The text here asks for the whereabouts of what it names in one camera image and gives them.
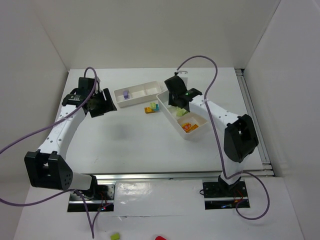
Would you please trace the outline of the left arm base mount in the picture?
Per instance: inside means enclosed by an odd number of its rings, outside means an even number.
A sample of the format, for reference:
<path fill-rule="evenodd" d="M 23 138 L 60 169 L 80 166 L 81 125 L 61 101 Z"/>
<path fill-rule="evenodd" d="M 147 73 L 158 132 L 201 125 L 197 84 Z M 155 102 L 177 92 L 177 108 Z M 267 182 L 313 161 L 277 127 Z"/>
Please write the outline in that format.
<path fill-rule="evenodd" d="M 115 197 L 115 187 L 114 183 L 107 183 L 98 186 L 98 190 L 94 194 L 89 194 L 80 191 L 83 195 L 85 202 L 87 204 L 87 209 L 89 212 L 113 212 L 114 211 L 114 197 Z M 81 213 L 85 212 L 85 205 L 82 198 L 72 192 L 69 195 L 68 213 Z"/>

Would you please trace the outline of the round orange patterned lego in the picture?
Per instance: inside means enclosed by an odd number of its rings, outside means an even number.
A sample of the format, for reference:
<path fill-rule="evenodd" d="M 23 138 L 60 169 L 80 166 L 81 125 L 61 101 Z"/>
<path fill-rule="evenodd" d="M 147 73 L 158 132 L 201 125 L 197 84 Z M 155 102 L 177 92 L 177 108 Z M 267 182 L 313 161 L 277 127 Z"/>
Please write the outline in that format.
<path fill-rule="evenodd" d="M 186 122 L 183 123 L 181 127 L 186 133 L 188 133 L 191 130 L 192 126 L 193 125 L 190 122 Z"/>

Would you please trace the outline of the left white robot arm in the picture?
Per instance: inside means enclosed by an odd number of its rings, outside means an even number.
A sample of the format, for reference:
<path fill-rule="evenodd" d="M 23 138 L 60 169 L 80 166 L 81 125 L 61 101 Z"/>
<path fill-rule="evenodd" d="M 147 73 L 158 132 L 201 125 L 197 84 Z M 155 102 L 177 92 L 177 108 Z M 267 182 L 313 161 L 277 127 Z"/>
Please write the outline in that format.
<path fill-rule="evenodd" d="M 66 162 L 67 151 L 87 115 L 95 118 L 116 109 L 109 89 L 100 89 L 99 78 L 80 77 L 78 87 L 62 101 L 58 124 L 36 151 L 29 151 L 24 157 L 30 184 L 44 189 L 76 189 L 89 198 L 97 195 L 102 190 L 97 178 L 74 172 Z"/>

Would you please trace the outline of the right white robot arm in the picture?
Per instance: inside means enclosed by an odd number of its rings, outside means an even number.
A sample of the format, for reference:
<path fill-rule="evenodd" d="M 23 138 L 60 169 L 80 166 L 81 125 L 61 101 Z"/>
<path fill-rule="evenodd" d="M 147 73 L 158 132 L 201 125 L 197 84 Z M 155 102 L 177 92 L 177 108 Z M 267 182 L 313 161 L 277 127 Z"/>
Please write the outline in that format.
<path fill-rule="evenodd" d="M 232 113 L 207 98 L 211 82 L 205 93 L 187 89 L 183 79 L 174 75 L 164 81 L 172 106 L 185 109 L 211 122 L 220 155 L 222 174 L 219 181 L 233 188 L 244 172 L 245 162 L 259 145 L 252 118 Z"/>

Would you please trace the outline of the purple lego brick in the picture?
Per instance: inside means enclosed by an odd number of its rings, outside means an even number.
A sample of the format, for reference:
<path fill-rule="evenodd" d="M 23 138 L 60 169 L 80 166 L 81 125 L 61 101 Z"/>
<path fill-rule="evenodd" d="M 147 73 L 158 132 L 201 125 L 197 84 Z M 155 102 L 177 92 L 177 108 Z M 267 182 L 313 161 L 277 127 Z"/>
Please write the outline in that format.
<path fill-rule="evenodd" d="M 127 99 L 130 98 L 130 93 L 129 93 L 128 90 L 123 91 L 123 98 L 124 98 L 125 100 L 127 100 Z"/>

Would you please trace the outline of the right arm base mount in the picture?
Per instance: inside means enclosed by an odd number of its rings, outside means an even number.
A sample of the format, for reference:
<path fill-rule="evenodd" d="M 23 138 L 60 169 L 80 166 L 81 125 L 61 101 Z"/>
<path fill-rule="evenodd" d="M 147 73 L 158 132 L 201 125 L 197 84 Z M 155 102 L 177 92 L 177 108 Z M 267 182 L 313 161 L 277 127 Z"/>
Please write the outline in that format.
<path fill-rule="evenodd" d="M 225 210 L 238 208 L 250 208 L 247 186 L 240 181 L 233 189 L 224 191 L 217 181 L 202 183 L 199 194 L 204 197 L 205 210 Z"/>

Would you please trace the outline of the light green lego brick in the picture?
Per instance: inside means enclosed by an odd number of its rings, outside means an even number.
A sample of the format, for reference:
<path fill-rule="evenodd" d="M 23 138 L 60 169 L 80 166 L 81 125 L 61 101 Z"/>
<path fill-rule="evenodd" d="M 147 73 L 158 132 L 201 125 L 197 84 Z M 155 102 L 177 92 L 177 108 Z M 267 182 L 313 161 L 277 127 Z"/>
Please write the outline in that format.
<path fill-rule="evenodd" d="M 155 102 L 151 102 L 151 103 L 150 103 L 150 108 L 151 108 L 152 110 L 156 109 L 156 108 L 157 108 L 157 104 L 156 104 Z"/>

